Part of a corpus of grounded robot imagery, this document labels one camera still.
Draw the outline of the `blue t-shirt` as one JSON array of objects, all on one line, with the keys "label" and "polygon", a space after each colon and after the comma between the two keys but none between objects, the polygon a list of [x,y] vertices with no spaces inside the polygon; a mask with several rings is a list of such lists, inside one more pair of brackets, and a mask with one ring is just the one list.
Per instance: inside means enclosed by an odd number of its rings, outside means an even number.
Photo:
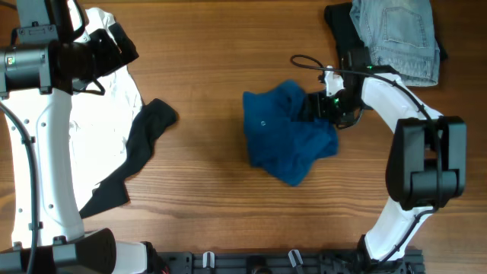
[{"label": "blue t-shirt", "polygon": [[339,150],[328,120],[307,115],[307,93],[287,80],[264,93],[243,93],[243,131],[250,164],[298,186],[315,161]]}]

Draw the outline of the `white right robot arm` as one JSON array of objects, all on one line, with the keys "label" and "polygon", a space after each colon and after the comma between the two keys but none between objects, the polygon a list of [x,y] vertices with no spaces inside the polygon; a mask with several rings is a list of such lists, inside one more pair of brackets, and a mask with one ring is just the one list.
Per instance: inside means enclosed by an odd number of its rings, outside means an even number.
[{"label": "white right robot arm", "polygon": [[393,132],[385,182],[389,198],[377,222],[361,237],[358,265],[369,270],[400,261],[422,224],[466,185],[466,124],[422,102],[389,65],[372,65],[368,50],[351,51],[341,69],[314,59],[324,91],[310,94],[310,114],[338,129],[355,125],[372,109]]}]

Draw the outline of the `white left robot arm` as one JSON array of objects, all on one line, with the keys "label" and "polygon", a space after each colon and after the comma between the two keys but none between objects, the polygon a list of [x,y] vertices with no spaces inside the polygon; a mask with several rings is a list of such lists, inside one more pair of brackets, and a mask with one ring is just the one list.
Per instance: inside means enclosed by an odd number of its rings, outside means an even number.
[{"label": "white left robot arm", "polygon": [[19,1],[19,44],[1,50],[1,109],[10,125],[17,212],[3,273],[149,273],[147,243],[86,232],[75,201],[68,138],[72,95],[127,64],[130,43],[95,41],[77,2]]}]

